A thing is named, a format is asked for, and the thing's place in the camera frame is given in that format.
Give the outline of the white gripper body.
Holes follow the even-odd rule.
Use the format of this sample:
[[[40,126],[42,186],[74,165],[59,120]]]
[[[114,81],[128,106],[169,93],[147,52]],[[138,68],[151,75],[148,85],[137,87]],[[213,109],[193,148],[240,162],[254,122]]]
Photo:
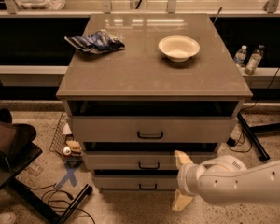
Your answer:
[[[178,188],[183,195],[197,196],[199,194],[198,180],[206,172],[203,165],[183,164],[177,175]]]

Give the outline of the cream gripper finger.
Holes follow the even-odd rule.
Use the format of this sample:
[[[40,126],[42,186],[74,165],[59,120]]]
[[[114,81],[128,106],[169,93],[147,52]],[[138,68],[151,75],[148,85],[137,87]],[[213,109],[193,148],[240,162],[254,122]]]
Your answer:
[[[174,154],[177,169],[180,169],[184,164],[193,164],[192,159],[185,152],[176,150]]]
[[[192,196],[184,195],[179,189],[175,191],[174,201],[172,204],[173,211],[184,210],[193,200]]]

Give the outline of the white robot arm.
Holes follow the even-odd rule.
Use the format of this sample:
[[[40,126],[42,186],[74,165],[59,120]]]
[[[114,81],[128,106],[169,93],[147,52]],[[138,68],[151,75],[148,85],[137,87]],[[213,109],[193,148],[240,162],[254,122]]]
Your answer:
[[[239,159],[225,155],[196,164],[177,150],[175,162],[174,211],[184,210],[196,196],[212,205],[280,204],[280,160],[248,169]]]

